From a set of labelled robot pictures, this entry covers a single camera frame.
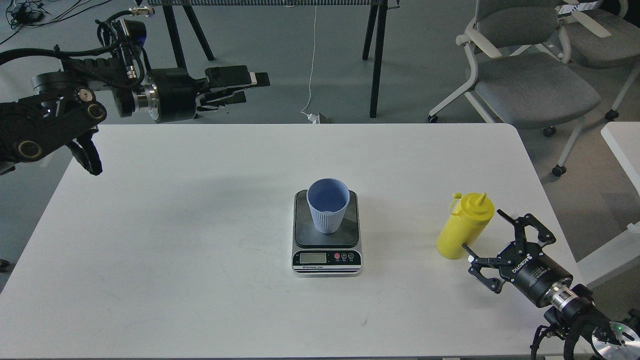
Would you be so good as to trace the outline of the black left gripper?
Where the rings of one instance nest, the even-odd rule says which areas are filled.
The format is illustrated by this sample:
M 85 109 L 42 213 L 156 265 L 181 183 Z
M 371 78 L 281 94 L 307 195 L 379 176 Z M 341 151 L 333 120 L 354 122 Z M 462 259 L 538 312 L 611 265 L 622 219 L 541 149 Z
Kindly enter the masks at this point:
M 271 84 L 266 72 L 249 71 L 244 64 L 209 67 L 205 69 L 205 76 L 192 78 L 181 67 L 152 69 L 147 77 L 152 91 L 151 118 L 157 124 L 192 120 L 198 117 L 197 112 L 217 111 L 228 105 L 246 103 L 243 89 L 269 87 Z

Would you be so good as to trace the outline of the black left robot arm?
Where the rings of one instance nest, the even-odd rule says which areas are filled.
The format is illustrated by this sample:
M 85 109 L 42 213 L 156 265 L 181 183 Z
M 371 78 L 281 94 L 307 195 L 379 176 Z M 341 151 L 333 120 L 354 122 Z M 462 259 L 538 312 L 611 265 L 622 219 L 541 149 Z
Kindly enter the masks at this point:
M 151 16 L 153 7 L 137 6 L 98 22 L 100 47 L 85 51 L 16 48 L 1 53 L 1 63 L 27 57 L 51 57 L 61 69 L 34 76 L 34 95 L 1 104 L 1 173 L 16 164 L 34 163 L 67 147 L 90 174 L 102 173 L 92 141 L 107 117 L 99 91 L 110 91 L 121 117 L 149 112 L 158 124 L 193 119 L 246 101 L 244 91 L 270 85 L 265 72 L 245 65 L 211 67 L 201 79 L 192 78 L 178 36 L 171 41 L 174 68 L 152 68 L 144 50 L 146 25 L 126 16 Z

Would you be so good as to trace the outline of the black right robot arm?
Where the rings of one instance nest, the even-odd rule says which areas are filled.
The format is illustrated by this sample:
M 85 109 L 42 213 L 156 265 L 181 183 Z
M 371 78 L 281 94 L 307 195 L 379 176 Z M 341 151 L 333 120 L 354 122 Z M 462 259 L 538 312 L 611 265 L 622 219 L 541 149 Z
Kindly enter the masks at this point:
M 575 348 L 584 339 L 594 360 L 639 358 L 639 312 L 630 310 L 624 321 L 613 321 L 594 304 L 592 290 L 573 285 L 573 275 L 544 253 L 555 243 L 555 235 L 532 214 L 512 218 L 497 211 L 514 228 L 514 239 L 494 257 L 480 257 L 466 244 L 468 273 L 487 289 L 499 294 L 509 283 L 535 307 L 544 308 L 547 325 L 538 326 L 530 345 L 535 360 L 544 338 L 563 341 L 562 357 L 573 360 Z

